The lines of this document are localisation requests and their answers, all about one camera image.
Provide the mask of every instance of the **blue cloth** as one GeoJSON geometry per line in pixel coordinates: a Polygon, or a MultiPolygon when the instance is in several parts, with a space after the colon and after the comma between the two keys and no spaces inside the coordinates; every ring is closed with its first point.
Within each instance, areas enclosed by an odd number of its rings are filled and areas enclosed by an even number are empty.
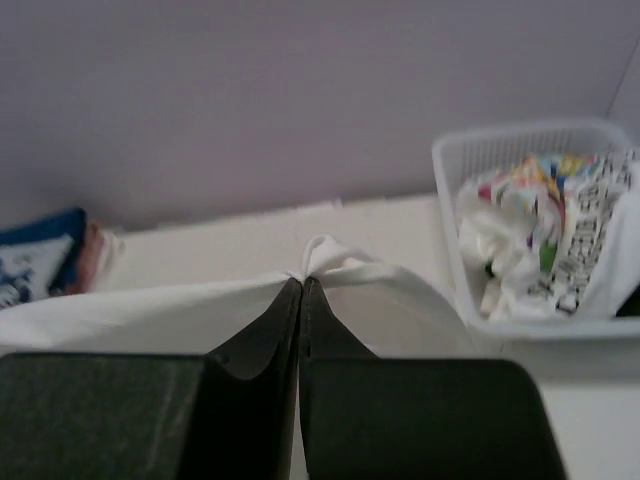
{"type": "Polygon", "coordinates": [[[29,225],[0,232],[0,245],[35,243],[69,235],[73,240],[73,246],[62,263],[58,274],[49,285],[50,292],[61,292],[64,291],[67,285],[76,282],[76,262],[84,245],[86,227],[87,213],[81,208],[72,208],[50,215],[29,225]]]}

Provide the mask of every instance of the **wall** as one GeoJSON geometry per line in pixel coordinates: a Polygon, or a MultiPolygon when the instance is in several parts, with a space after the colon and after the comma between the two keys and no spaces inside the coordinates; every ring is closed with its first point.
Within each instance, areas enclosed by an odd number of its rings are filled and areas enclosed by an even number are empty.
{"type": "Polygon", "coordinates": [[[640,141],[640,43],[620,83],[609,117],[640,141]]]}
{"type": "Polygon", "coordinates": [[[637,0],[5,0],[0,219],[434,188],[433,138],[604,116],[637,0]]]}

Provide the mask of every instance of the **stack of folded clothes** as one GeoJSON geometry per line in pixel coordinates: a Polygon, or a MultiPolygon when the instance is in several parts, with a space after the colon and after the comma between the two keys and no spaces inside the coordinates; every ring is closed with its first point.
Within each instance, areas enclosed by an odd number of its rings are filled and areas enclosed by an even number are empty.
{"type": "Polygon", "coordinates": [[[0,232],[0,309],[94,290],[122,242],[81,208],[0,232]]]}

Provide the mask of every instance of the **laundry basket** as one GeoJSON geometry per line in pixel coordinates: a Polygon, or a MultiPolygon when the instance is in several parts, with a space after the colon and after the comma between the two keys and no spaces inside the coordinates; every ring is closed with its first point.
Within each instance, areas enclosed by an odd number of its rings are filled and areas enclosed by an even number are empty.
{"type": "MultiPolygon", "coordinates": [[[[563,347],[580,351],[585,345],[577,341],[590,340],[598,345],[591,344],[589,348],[601,351],[607,360],[611,360],[611,352],[599,349],[603,345],[608,347],[605,350],[614,352],[616,361],[622,362],[626,361],[619,358],[622,350],[637,349],[640,365],[640,318],[609,322],[591,319],[562,324],[535,323],[526,319],[518,319],[512,324],[487,322],[479,314],[479,304],[487,282],[486,274],[465,267],[458,248],[454,212],[455,196],[465,180],[493,168],[508,168],[519,163],[526,154],[584,154],[621,150],[631,145],[630,139],[620,128],[598,119],[557,120],[469,130],[445,135],[435,141],[433,163],[456,288],[456,309],[476,338],[499,341],[503,353],[513,348],[520,353],[531,347],[535,350],[540,343],[554,343],[557,347],[558,342],[563,347]]],[[[554,360],[553,354],[546,357],[549,362],[558,360],[554,360]]]]}

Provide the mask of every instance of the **pile of clothes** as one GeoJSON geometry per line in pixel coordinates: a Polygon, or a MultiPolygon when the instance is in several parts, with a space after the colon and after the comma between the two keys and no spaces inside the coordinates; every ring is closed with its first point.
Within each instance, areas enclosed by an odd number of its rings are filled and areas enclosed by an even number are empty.
{"type": "Polygon", "coordinates": [[[636,157],[529,155],[463,185],[459,247],[488,278],[480,310],[489,321],[616,317],[640,284],[636,157]]]}
{"type": "Polygon", "coordinates": [[[81,208],[0,232],[0,309],[99,287],[123,250],[81,208]]]}

